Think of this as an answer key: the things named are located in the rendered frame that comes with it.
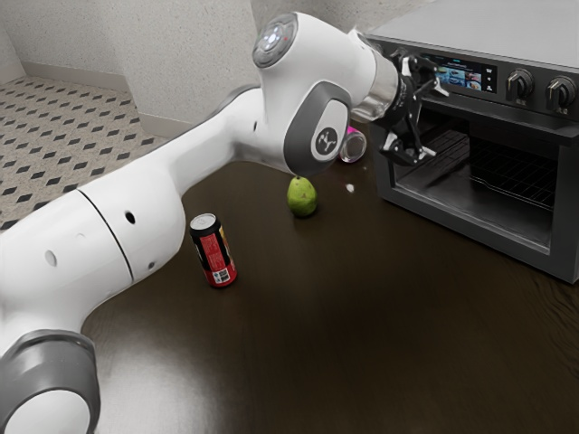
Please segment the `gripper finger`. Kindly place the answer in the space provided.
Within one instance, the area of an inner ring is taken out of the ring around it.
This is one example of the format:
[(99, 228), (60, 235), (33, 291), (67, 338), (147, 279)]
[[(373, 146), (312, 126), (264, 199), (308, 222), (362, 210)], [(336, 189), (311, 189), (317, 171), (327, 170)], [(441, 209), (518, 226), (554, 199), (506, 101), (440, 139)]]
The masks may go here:
[(397, 165), (418, 165), (425, 158), (437, 156), (436, 151), (422, 145), (416, 116), (412, 113), (386, 128), (386, 138), (378, 151)]
[(425, 97), (427, 94), (449, 97), (438, 77), (438, 66), (429, 59), (399, 47), (391, 54), (391, 61), (397, 70), (413, 83), (414, 96)]

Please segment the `clear cup with pink base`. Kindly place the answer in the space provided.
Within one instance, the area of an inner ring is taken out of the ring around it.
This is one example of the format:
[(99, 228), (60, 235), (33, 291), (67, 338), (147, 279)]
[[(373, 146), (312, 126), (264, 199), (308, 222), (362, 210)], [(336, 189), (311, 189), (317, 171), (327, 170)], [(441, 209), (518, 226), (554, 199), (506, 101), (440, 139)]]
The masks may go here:
[(366, 146), (365, 135), (354, 127), (348, 127), (339, 152), (339, 158), (344, 163), (353, 164), (364, 156)]

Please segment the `dark grey countertop oven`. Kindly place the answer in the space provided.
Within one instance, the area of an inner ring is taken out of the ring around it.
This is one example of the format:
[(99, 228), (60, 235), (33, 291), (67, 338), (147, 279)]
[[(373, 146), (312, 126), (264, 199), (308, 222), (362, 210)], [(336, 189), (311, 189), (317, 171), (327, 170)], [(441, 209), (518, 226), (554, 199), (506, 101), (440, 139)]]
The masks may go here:
[(579, 0), (431, 0), (369, 39), (434, 61), (415, 166), (375, 154), (379, 195), (579, 281)]

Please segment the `green pear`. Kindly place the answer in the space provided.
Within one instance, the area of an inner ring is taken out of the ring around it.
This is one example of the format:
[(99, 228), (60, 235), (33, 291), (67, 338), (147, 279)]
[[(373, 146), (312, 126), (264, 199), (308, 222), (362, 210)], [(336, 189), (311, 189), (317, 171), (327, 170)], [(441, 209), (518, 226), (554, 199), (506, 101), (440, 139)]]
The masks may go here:
[(318, 206), (318, 194), (314, 185), (305, 177), (293, 177), (287, 191), (287, 205), (295, 216), (309, 217)]

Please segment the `red and black drink can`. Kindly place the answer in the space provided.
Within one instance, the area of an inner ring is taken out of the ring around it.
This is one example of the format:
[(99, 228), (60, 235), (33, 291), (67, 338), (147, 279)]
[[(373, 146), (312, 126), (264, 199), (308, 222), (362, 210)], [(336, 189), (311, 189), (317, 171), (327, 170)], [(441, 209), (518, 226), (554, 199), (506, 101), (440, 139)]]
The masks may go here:
[(237, 278), (237, 269), (220, 220), (212, 213), (197, 215), (189, 223), (189, 234), (209, 285), (231, 285)]

